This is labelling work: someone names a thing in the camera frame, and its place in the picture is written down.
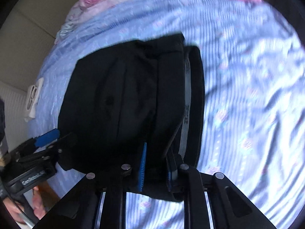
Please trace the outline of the person's left hand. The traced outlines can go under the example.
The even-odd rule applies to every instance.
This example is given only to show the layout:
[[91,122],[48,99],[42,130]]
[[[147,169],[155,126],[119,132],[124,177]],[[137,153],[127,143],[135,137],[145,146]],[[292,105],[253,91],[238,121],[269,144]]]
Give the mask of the person's left hand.
[[[29,204],[31,205],[34,215],[40,220],[43,218],[43,216],[46,214],[46,210],[42,201],[42,197],[39,192],[38,187],[34,187],[31,190],[31,202]],[[24,211],[24,207],[21,205],[21,203],[17,201],[12,201],[10,198],[5,198],[3,200],[3,203],[5,207],[7,208],[8,212],[12,216],[12,218],[18,223],[22,225],[26,225],[24,220],[21,218],[21,210]]]

